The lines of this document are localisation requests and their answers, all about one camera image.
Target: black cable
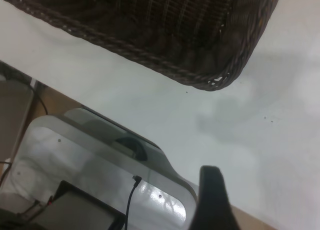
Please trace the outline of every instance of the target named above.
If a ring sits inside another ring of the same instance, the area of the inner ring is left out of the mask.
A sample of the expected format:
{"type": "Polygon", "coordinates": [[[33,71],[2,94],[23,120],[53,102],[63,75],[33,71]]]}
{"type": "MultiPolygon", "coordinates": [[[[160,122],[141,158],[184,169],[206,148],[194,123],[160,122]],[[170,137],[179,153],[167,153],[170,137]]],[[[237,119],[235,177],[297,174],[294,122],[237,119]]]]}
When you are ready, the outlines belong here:
{"type": "Polygon", "coordinates": [[[48,109],[44,103],[44,101],[42,101],[41,97],[39,96],[39,94],[36,92],[36,90],[29,84],[26,84],[34,93],[34,96],[38,98],[39,102],[41,103],[41,105],[43,106],[43,109],[45,111],[45,115],[48,115],[48,109]]]}
{"type": "Polygon", "coordinates": [[[29,89],[31,89],[34,96],[39,100],[39,102],[43,106],[45,114],[48,115],[48,109],[44,101],[41,99],[37,91],[30,85],[29,81],[24,77],[24,74],[10,67],[9,65],[6,65],[5,63],[0,62],[0,67],[1,66],[3,68],[0,69],[0,74],[3,74],[6,80],[15,80],[21,84],[26,85],[29,89]]]}
{"type": "Polygon", "coordinates": [[[7,175],[7,173],[10,171],[10,168],[12,166],[12,163],[11,162],[7,162],[7,161],[0,161],[1,164],[8,164],[8,167],[6,168],[6,170],[3,172],[1,178],[0,178],[0,188],[1,188],[1,185],[2,183],[4,182],[5,180],[5,177],[7,175]]]}
{"type": "Polygon", "coordinates": [[[135,180],[135,183],[134,183],[133,188],[132,188],[132,190],[130,192],[130,196],[129,196],[129,199],[128,199],[128,204],[126,206],[124,230],[128,229],[129,207],[130,207],[130,202],[131,202],[132,195],[134,194],[135,189],[138,187],[139,183],[142,180],[142,178],[140,176],[133,176],[132,178],[135,180]]]}

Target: table surface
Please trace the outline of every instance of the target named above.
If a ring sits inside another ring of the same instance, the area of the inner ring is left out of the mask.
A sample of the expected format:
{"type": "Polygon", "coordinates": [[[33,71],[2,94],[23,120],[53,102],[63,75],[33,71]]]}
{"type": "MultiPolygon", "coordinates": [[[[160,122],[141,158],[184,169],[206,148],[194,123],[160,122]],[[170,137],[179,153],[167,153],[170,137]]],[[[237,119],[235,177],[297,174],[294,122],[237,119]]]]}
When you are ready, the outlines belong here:
{"type": "Polygon", "coordinates": [[[280,0],[241,76],[205,92],[0,0],[0,60],[157,144],[198,183],[280,230],[320,229],[320,4],[280,0]]]}

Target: wooden floor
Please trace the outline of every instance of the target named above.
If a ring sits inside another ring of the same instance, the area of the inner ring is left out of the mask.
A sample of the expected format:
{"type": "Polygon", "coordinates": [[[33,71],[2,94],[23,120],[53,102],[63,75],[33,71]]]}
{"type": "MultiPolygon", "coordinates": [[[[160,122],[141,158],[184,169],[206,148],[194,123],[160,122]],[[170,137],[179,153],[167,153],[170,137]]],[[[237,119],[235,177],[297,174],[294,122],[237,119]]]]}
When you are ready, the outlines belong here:
{"type": "MultiPolygon", "coordinates": [[[[49,115],[63,114],[70,109],[81,107],[80,103],[50,87],[42,88],[39,95],[46,105],[49,115]]],[[[30,123],[33,119],[43,115],[45,115],[43,106],[39,101],[35,100],[31,106],[27,122],[30,123]]],[[[233,207],[233,212],[242,230],[275,230],[236,207],[233,207]]]]}

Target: black connector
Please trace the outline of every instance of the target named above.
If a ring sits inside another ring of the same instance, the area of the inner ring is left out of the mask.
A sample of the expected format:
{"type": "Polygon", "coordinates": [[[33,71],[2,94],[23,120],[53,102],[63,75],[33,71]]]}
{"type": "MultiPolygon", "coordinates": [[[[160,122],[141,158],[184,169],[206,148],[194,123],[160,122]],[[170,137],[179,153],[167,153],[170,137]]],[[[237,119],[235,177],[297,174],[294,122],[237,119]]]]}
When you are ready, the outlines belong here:
{"type": "Polygon", "coordinates": [[[134,188],[138,187],[139,183],[142,180],[142,177],[134,175],[132,178],[135,180],[135,184],[133,185],[133,187],[134,188]]]}

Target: brown wicker basket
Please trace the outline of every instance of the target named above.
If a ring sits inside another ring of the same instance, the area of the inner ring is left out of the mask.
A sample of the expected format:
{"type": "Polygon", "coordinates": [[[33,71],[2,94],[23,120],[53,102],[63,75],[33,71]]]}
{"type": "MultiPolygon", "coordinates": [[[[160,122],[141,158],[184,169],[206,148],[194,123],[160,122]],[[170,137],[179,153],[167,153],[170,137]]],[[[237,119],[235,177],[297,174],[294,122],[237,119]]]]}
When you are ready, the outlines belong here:
{"type": "Polygon", "coordinates": [[[5,0],[181,84],[215,91],[242,72],[278,0],[5,0]]]}

